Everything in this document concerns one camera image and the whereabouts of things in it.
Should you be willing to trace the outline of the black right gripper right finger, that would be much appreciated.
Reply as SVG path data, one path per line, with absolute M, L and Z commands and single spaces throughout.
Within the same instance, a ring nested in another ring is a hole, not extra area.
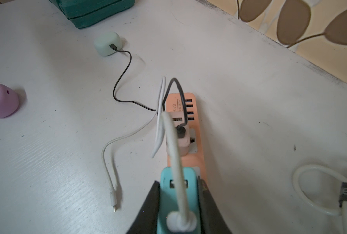
M 231 234 L 212 195 L 202 178 L 197 179 L 200 224 L 202 234 Z

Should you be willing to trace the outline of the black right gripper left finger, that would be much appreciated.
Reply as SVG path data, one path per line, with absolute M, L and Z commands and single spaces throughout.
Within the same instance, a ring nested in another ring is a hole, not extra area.
M 160 183 L 155 181 L 127 234 L 156 234 Z

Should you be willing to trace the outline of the mint green earbuds case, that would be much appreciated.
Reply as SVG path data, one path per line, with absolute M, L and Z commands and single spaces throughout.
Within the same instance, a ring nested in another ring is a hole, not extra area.
M 99 55 L 109 56 L 122 49 L 122 41 L 116 32 L 105 33 L 94 40 L 94 47 Z

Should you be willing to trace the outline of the pink usb charger adapter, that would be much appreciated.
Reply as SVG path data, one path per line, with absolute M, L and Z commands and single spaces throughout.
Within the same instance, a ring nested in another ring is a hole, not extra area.
M 183 157 L 188 154 L 189 152 L 189 147 L 191 144 L 190 140 L 190 131 L 188 124 L 185 126 L 182 126 L 185 124 L 185 117 L 184 117 L 184 112 L 164 112 L 170 115 L 174 129 L 177 134 L 177 142 L 178 142 L 178 147 L 179 147 L 179 153 L 180 156 Z

